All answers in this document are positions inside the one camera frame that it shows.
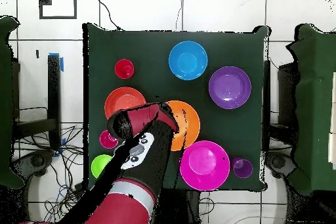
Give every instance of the small purple bowl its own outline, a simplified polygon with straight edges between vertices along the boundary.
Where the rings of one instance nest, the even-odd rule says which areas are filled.
[[[209,94],[221,108],[238,108],[251,94],[249,76],[235,66],[223,66],[211,76]]]
[[[236,175],[240,179],[246,179],[251,176],[253,171],[253,166],[251,162],[244,158],[234,158],[231,161],[231,166]]]

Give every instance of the green tablecloth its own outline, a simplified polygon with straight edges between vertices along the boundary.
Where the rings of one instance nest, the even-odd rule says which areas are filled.
[[[295,90],[299,137],[289,182],[301,194],[336,191],[336,170],[328,162],[333,73],[336,72],[336,34],[311,25],[296,29],[289,48],[298,62],[301,80]]]
[[[24,181],[15,174],[9,163],[12,160],[12,56],[8,45],[11,31],[16,29],[18,22],[9,16],[0,16],[0,185],[12,189],[20,189]]]
[[[95,183],[91,162],[99,154],[111,154],[100,145],[99,135],[106,129],[106,97],[118,87],[140,91],[147,102],[180,100],[197,111],[201,130],[197,141],[209,140],[222,146],[230,158],[241,156],[253,164],[248,179],[238,179],[232,172],[219,189],[260,191],[261,110],[263,89],[264,39],[268,28],[255,33],[204,32],[111,32],[87,24],[89,33],[89,187]],[[171,49],[179,42],[192,40],[207,52],[208,67],[199,78],[184,81],[174,76],[168,64]],[[126,58],[135,65],[130,79],[119,79],[114,66]],[[240,108],[218,107],[208,93],[211,75],[222,66],[237,66],[250,77],[252,91]],[[180,152],[171,152],[163,186],[173,188]],[[178,189],[191,189],[178,175]]]

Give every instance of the black button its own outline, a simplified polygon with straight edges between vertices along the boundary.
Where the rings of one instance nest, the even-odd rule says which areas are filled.
[[[132,162],[137,162],[138,160],[139,160],[139,158],[137,156],[132,156],[131,157]]]

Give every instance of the magenta bowl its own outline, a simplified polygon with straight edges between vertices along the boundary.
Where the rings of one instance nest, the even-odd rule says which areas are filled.
[[[211,141],[198,141],[183,154],[180,173],[196,190],[215,190],[230,173],[230,160],[225,150]]]

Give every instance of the lime green bowl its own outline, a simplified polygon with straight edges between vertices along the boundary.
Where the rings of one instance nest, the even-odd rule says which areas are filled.
[[[96,156],[91,163],[91,172],[94,177],[97,179],[99,175],[104,170],[106,164],[113,158],[113,156],[109,156],[108,154],[101,154],[100,156]]]

